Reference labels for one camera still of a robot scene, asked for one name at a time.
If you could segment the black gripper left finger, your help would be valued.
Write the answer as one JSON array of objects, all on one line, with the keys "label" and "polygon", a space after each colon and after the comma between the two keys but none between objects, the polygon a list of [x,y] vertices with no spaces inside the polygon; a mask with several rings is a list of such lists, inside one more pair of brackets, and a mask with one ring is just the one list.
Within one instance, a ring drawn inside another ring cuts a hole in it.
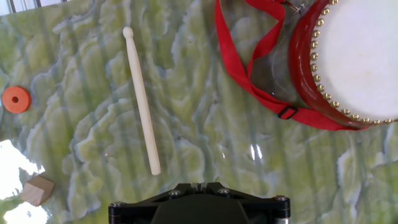
[{"label": "black gripper left finger", "polygon": [[199,183],[178,184],[174,189],[137,203],[113,202],[108,205],[109,224],[133,223],[136,217],[153,217],[157,209],[171,200],[193,195]]}]

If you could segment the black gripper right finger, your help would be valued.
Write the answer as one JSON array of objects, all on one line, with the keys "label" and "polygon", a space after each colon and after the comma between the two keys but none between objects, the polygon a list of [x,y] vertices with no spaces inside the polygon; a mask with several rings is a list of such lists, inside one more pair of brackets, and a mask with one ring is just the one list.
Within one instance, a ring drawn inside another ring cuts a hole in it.
[{"label": "black gripper right finger", "polygon": [[198,192],[231,198],[243,206],[246,215],[249,212],[264,212],[268,215],[268,219],[270,219],[268,223],[291,224],[290,199],[286,196],[276,195],[272,198],[255,197],[228,189],[219,182],[199,183]]}]

